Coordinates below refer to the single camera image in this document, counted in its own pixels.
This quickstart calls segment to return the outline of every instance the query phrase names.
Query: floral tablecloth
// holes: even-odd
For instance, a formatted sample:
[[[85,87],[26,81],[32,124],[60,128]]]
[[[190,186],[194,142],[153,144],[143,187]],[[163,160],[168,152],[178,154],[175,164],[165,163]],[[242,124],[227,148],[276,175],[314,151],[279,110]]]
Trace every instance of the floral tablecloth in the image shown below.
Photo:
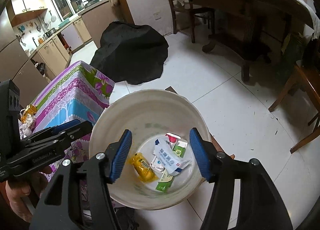
[[[57,76],[33,101],[37,106],[36,126],[33,133],[78,119],[88,120],[94,125],[105,108],[115,83],[97,69],[79,61]],[[73,162],[83,162],[89,158],[90,135],[74,141],[65,151],[66,157]],[[50,165],[52,174],[60,161]]]

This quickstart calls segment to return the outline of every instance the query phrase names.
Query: silver screw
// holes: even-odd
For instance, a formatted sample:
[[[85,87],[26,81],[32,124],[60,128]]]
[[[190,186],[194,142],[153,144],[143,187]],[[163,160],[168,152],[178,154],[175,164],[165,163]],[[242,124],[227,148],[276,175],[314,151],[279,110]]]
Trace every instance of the silver screw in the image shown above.
[[[217,152],[217,157],[218,158],[224,158],[226,156],[226,154],[222,151]]]
[[[105,157],[105,154],[104,153],[98,153],[96,155],[96,159],[103,159]]]
[[[250,159],[250,163],[254,166],[257,166],[260,164],[260,162],[256,159],[256,158],[252,158]]]
[[[69,159],[65,159],[65,160],[62,162],[62,165],[66,167],[66,166],[69,166],[70,163],[71,163],[71,161],[70,161]]]

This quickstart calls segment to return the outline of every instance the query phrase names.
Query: wall socket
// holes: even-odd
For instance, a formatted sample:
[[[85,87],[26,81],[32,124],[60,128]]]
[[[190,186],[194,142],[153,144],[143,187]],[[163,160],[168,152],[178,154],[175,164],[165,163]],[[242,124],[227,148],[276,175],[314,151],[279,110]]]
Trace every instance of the wall socket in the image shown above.
[[[155,20],[158,20],[161,18],[160,12],[154,13],[153,16],[155,17]]]

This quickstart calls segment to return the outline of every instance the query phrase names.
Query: white plastic bucket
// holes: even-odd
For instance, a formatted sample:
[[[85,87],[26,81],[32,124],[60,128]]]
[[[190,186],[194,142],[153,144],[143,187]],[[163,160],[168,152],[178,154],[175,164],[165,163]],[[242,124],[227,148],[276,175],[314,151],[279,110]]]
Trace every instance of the white plastic bucket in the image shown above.
[[[125,129],[129,129],[132,146],[120,178],[108,185],[110,196],[135,209],[168,208],[189,197],[203,180],[191,146],[187,146],[184,156],[192,161],[191,164],[174,178],[165,193],[155,190],[158,180],[149,184],[141,182],[128,159],[136,152],[142,152],[151,162],[154,139],[158,135],[171,132],[189,141],[193,127],[204,140],[211,142],[202,116],[186,98],[165,90],[137,91],[120,98],[103,111],[92,131],[89,156],[104,152],[110,143],[120,139]]]

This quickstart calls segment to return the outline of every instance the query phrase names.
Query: kettle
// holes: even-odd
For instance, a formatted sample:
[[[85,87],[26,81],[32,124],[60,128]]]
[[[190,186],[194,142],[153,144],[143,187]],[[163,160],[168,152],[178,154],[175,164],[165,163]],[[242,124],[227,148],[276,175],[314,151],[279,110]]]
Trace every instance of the kettle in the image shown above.
[[[43,40],[46,41],[48,38],[49,38],[49,36],[45,33],[45,34],[43,35]]]

